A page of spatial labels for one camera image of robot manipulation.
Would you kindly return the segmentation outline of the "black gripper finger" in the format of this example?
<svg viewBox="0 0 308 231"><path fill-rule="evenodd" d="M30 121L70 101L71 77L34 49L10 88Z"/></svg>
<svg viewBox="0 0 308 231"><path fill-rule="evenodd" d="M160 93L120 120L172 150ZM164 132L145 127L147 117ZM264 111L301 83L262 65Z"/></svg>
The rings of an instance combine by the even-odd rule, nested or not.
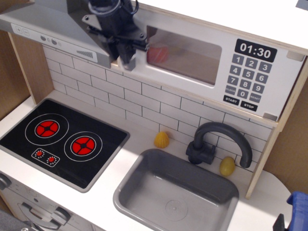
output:
<svg viewBox="0 0 308 231"><path fill-rule="evenodd" d="M117 41L114 39L114 37L107 38L105 36L100 36L100 42L103 49L110 55L113 60L116 60L119 57L119 53L116 47Z"/></svg>
<svg viewBox="0 0 308 231"><path fill-rule="evenodd" d="M123 64L129 64L132 56L136 53L136 49L131 44L119 43L118 52Z"/></svg>

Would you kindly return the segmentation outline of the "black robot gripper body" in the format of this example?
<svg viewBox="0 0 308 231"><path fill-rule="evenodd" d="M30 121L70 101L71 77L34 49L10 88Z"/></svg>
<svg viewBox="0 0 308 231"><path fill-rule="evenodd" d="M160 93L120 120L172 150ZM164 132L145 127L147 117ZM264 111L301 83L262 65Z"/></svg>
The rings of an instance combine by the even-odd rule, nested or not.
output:
<svg viewBox="0 0 308 231"><path fill-rule="evenodd" d="M137 9L129 11L127 9L117 9L113 12L93 11L82 18L82 22L88 25L88 30L97 35L107 38L114 37L119 43L131 44L135 49L147 51L149 43L145 32L140 30L133 21L133 16Z"/></svg>

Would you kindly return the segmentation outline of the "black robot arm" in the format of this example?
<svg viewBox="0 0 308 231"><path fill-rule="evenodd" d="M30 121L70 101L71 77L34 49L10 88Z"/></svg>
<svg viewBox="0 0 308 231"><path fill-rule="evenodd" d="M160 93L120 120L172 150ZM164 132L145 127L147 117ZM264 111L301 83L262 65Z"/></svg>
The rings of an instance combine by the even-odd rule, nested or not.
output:
<svg viewBox="0 0 308 231"><path fill-rule="evenodd" d="M90 14L82 18L88 30L97 35L104 49L113 59L118 57L130 69L136 50L148 51L146 33L134 23L133 16L139 9L129 0L90 0Z"/></svg>

